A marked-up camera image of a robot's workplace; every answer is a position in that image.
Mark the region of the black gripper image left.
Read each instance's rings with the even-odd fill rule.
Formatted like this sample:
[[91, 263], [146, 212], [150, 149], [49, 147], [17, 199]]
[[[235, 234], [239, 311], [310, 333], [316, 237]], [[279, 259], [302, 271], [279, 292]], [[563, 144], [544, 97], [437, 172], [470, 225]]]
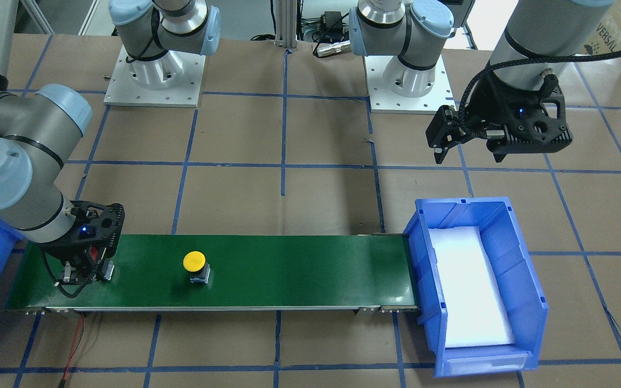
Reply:
[[[72, 267], [94, 267], [97, 254], [91, 253], [105, 248], [106, 258], [113, 257], [119, 244], [124, 222], [124, 207], [119, 203], [101, 205], [84, 200], [71, 201], [71, 216], [74, 223], [71, 229], [60, 238], [39, 244], [46, 254], [65, 264], [64, 271], [56, 282], [56, 288], [67, 298], [76, 298], [93, 282], [93, 271], [88, 276]], [[103, 259], [96, 271], [98, 281], [110, 281], [113, 277], [114, 262]], [[77, 286], [69, 292], [64, 286]]]

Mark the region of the silver robot arm image left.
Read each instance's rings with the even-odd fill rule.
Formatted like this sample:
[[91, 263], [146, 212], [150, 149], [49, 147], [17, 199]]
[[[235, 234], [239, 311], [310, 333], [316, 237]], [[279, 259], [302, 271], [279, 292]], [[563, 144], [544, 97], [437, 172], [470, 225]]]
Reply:
[[[111, 1], [123, 44], [106, 103], [196, 106], [205, 57], [217, 51], [221, 12], [205, 1]], [[16, 1], [0, 1], [0, 219], [39, 246], [62, 270], [54, 286], [75, 298], [113, 275], [124, 222], [121, 204], [70, 200], [55, 179], [84, 136], [93, 109], [77, 91], [42, 86], [31, 98], [8, 91]]]

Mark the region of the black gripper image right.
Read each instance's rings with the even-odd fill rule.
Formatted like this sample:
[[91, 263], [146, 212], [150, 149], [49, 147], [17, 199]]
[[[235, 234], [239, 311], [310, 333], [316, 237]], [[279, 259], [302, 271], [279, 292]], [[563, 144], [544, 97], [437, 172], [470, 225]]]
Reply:
[[459, 120], [455, 106], [443, 105], [425, 135], [434, 162], [470, 137], [486, 139], [486, 147], [500, 164], [512, 153], [556, 153], [572, 144], [566, 121], [564, 95], [554, 73], [543, 77], [535, 90], [522, 90], [487, 73], [473, 87]]

